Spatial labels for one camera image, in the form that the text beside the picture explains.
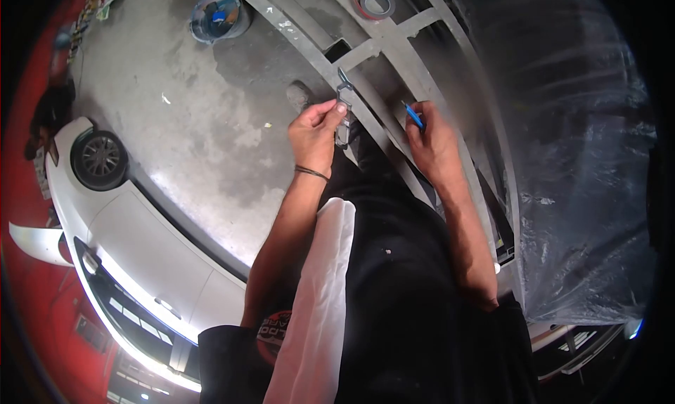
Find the forearm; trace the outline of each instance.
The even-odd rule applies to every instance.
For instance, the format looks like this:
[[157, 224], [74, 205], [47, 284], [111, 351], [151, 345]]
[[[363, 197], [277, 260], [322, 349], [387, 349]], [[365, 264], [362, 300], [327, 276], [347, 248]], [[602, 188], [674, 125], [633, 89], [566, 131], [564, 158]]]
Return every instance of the forearm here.
[[483, 225], [461, 167], [446, 172], [434, 186], [450, 231], [453, 272], [460, 291], [477, 306], [497, 304], [497, 277]]
[[283, 271], [300, 259], [316, 223], [316, 209], [326, 182], [296, 172], [277, 218], [255, 258], [246, 283], [242, 326], [253, 326]]

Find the white car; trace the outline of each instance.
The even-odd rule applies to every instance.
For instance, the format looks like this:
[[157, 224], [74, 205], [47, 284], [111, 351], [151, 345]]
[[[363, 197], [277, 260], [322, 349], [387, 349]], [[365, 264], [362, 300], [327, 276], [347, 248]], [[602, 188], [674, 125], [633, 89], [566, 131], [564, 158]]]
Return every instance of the white car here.
[[[58, 132], [45, 166], [63, 236], [112, 337], [148, 369], [199, 391], [197, 336], [239, 325], [246, 284], [123, 180], [127, 163], [120, 140], [94, 130], [86, 117]], [[12, 224], [10, 232], [29, 255], [70, 265], [58, 252], [60, 230]]]

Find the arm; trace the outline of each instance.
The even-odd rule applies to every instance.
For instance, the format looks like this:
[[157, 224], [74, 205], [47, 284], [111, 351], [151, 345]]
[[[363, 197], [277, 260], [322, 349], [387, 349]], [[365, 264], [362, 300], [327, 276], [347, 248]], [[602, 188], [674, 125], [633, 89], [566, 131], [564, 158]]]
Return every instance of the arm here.
[[430, 101], [415, 103], [426, 123], [422, 134], [408, 117], [406, 134], [412, 157], [438, 192], [450, 231], [453, 272], [460, 292], [476, 306], [493, 310], [497, 303], [497, 276], [492, 256], [462, 171], [457, 139], [450, 125]]
[[[331, 100], [310, 106], [290, 124], [288, 137], [297, 165], [331, 176], [333, 134], [345, 114], [344, 105]], [[254, 326], [283, 271], [300, 258], [299, 253], [314, 230], [316, 209], [325, 185], [326, 181], [316, 175], [295, 173], [277, 218], [251, 266], [241, 326]]]

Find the concrete floor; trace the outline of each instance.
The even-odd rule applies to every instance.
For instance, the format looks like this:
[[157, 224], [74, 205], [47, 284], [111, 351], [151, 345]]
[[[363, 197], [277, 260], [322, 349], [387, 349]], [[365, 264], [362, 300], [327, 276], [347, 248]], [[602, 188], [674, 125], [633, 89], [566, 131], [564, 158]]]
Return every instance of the concrete floor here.
[[[352, 47], [367, 39], [335, 1], [296, 1], [334, 39]], [[247, 274], [293, 176], [286, 128], [296, 113], [285, 89], [300, 79], [318, 99], [334, 92], [260, 17], [237, 38], [198, 43], [188, 31], [197, 2], [116, 0], [107, 21], [93, 21], [72, 65], [74, 112], [116, 132], [137, 184], [201, 246]], [[412, 15], [397, 5], [395, 21]], [[415, 46], [445, 97], [466, 106], [451, 65], [457, 52], [424, 39]], [[384, 57], [359, 69], [387, 102], [406, 97]]]

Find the man's left hand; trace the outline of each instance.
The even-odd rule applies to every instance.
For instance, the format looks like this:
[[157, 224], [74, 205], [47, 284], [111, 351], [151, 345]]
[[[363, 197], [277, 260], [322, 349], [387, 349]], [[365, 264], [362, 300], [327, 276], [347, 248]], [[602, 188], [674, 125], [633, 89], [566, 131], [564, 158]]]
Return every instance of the man's left hand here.
[[331, 177], [334, 133], [347, 114], [347, 106], [337, 100], [310, 106], [288, 126], [296, 165]]

